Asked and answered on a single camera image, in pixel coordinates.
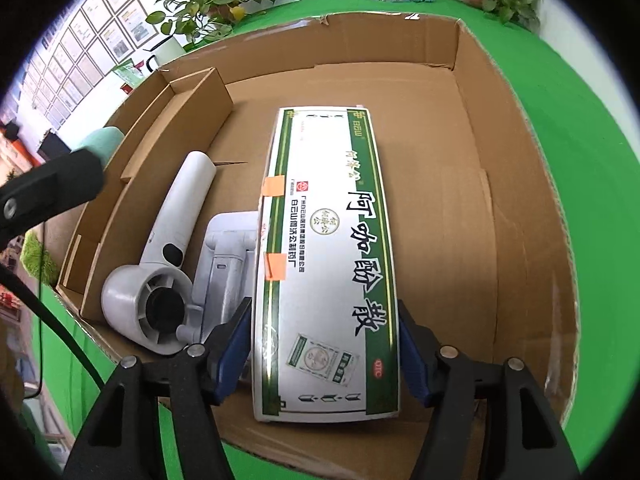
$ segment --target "metal screw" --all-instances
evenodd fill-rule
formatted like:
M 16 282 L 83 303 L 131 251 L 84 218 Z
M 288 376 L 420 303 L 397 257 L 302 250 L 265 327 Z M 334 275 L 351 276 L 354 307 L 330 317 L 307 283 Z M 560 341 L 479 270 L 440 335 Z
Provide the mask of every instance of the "metal screw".
M 138 362 L 135 355 L 126 355 L 120 361 L 120 366 L 123 368 L 131 368 L 134 364 Z
M 440 349 L 440 355 L 447 359 L 455 359 L 458 357 L 458 349 L 455 346 L 445 345 Z
M 18 209 L 18 205 L 15 198 L 10 198 L 4 203 L 4 217 L 7 220 L 11 220 L 14 217 L 15 211 Z
M 511 370 L 516 370 L 517 372 L 519 372 L 520 370 L 524 370 L 524 363 L 517 357 L 512 357 L 511 359 L 509 359 L 507 361 L 507 364 L 509 365 L 509 368 L 511 368 Z
M 191 357 L 200 357 L 202 354 L 204 354 L 204 351 L 204 345 L 201 345 L 200 343 L 196 343 L 195 345 L 191 345 L 189 348 L 187 348 L 187 354 L 189 354 Z

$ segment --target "green table surface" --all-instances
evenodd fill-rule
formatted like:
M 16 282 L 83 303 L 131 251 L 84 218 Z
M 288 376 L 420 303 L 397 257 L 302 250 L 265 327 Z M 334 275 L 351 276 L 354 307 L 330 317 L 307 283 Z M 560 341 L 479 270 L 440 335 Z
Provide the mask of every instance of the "green table surface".
M 585 467 L 615 424 L 640 368 L 640 164 L 602 102 L 551 47 L 526 30 L 502 26 L 457 0 L 420 4 L 300 0 L 248 17 L 235 34 L 309 16 L 366 10 L 461 18 L 498 63 L 533 124 L 560 194 L 577 269 L 580 360 L 577 394 L 565 431 L 579 465 Z M 114 364 L 51 290 L 44 301 L 106 379 Z M 44 345 L 47 387 L 71 431 L 77 433 L 97 389 L 48 330 Z M 168 472 L 172 480 L 178 479 L 173 428 L 164 408 L 161 421 Z M 238 479 L 308 478 L 231 446 L 225 449 Z

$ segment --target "white plastic part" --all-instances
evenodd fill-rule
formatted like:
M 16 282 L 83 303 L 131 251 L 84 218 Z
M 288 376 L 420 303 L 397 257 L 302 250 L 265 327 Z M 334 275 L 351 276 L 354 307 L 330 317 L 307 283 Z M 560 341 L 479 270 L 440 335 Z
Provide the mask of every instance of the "white plastic part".
M 193 310 L 189 306 L 191 280 L 180 267 L 215 174 L 216 167 L 207 155 L 189 153 L 162 203 L 140 264 L 118 267 L 102 286 L 102 311 L 109 325 L 158 354 L 174 354 L 184 347 L 184 343 L 177 338 L 177 330 L 171 328 L 170 332 L 161 333 L 151 326 L 147 309 L 159 303 L 152 298 L 148 306 L 147 300 L 156 288 L 173 289 L 184 303 L 183 323 L 187 319 L 186 313 Z M 173 292 L 158 292 L 162 297 L 169 294 L 172 300 L 177 299 Z
M 141 264 L 182 266 L 184 251 L 215 174 L 216 167 L 207 155 L 187 155 L 149 233 Z
M 173 334 L 160 334 L 146 320 L 146 299 L 165 286 L 180 294 L 185 306 L 191 298 L 191 280 L 180 269 L 165 264 L 125 265 L 115 269 L 102 287 L 102 311 L 107 323 L 124 337 L 152 352 L 171 355 L 184 343 Z
M 209 221 L 186 322 L 176 331 L 180 341 L 203 342 L 253 295 L 257 233 L 257 211 L 220 213 Z

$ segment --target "printed logo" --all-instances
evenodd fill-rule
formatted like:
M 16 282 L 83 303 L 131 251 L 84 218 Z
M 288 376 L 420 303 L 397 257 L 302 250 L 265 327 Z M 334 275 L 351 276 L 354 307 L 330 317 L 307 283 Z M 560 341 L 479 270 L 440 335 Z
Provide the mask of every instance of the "printed logo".
M 305 365 L 315 372 L 323 370 L 329 364 L 329 354 L 324 348 L 314 346 L 306 351 Z
M 340 219 L 331 209 L 318 209 L 311 215 L 311 228 L 319 235 L 330 235 L 340 225 Z
M 373 376 L 376 379 L 381 379 L 384 374 L 385 367 L 382 364 L 382 359 L 376 359 L 373 361 Z

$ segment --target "cardboard box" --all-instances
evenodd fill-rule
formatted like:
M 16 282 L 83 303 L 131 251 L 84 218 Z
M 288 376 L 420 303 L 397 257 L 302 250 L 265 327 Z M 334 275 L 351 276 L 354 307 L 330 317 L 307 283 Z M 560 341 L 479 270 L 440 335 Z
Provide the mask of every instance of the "cardboard box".
M 255 418 L 397 415 L 396 279 L 369 111 L 281 108 L 262 194 Z
M 384 169 L 398 298 L 473 359 L 523 358 L 562 415 L 575 381 L 576 293 L 536 137 L 462 22 L 408 17 L 336 14 L 228 38 L 169 63 L 127 98 L 109 121 L 126 138 L 84 208 L 58 283 L 114 360 L 153 356 L 105 325 L 100 288 L 110 270 L 139 261 L 186 154 L 204 150 L 220 165 L 185 254 L 193 277 L 209 219 L 257 207 L 277 110 L 362 104 Z M 382 480 L 409 478 L 430 418 L 403 383 L 401 405 L 388 420 L 264 424 L 241 386 L 214 415 L 222 438 L 254 455 L 317 476 Z

